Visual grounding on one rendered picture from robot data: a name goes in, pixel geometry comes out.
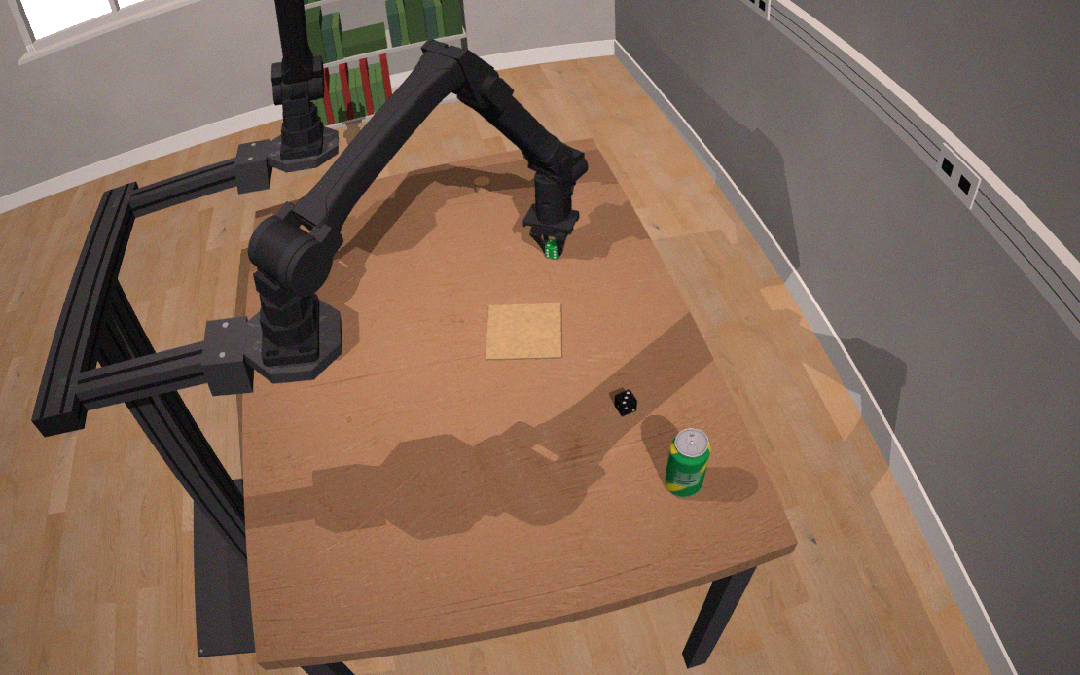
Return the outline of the black die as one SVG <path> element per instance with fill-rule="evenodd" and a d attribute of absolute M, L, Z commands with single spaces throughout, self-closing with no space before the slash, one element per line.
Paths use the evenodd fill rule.
<path fill-rule="evenodd" d="M 636 411 L 637 399 L 634 397 L 630 390 L 615 395 L 615 407 L 617 411 L 621 413 L 621 416 L 630 415 L 632 411 Z"/>

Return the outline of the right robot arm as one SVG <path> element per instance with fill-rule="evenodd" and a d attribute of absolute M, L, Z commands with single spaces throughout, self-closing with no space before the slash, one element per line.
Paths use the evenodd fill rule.
<path fill-rule="evenodd" d="M 314 292 L 329 276 L 333 257 L 343 244 L 345 218 L 401 146 L 450 93 L 519 146 L 528 168 L 536 171 L 535 195 L 545 204 L 564 195 L 565 220 L 569 218 L 575 181 L 588 173 L 585 153 L 546 132 L 494 67 L 471 51 L 444 45 L 435 38 L 428 38 L 421 50 L 423 56 L 411 75 L 345 146 L 313 189 L 296 205 L 286 201 L 249 238 L 247 257 L 257 267 L 254 280 L 260 293 L 261 356 L 267 367 L 318 361 L 319 300 Z"/>

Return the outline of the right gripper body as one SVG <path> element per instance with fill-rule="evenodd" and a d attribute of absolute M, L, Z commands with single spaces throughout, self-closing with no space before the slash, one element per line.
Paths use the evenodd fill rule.
<path fill-rule="evenodd" d="M 536 213 L 538 210 L 538 213 Z M 573 225 L 578 222 L 578 211 L 571 210 L 569 218 L 565 220 L 564 195 L 561 201 L 554 204 L 545 204 L 536 198 L 536 204 L 531 205 L 522 220 L 523 226 L 531 226 L 535 235 L 546 235 L 563 238 L 573 232 Z"/>

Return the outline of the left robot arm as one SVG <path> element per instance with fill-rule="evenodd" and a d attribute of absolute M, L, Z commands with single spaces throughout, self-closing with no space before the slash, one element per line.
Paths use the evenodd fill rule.
<path fill-rule="evenodd" d="M 282 105 L 283 110 L 280 158 L 321 156 L 323 122 L 313 102 L 324 98 L 322 55 L 313 56 L 309 50 L 303 0 L 273 2 L 283 53 L 282 62 L 271 66 L 273 105 Z"/>

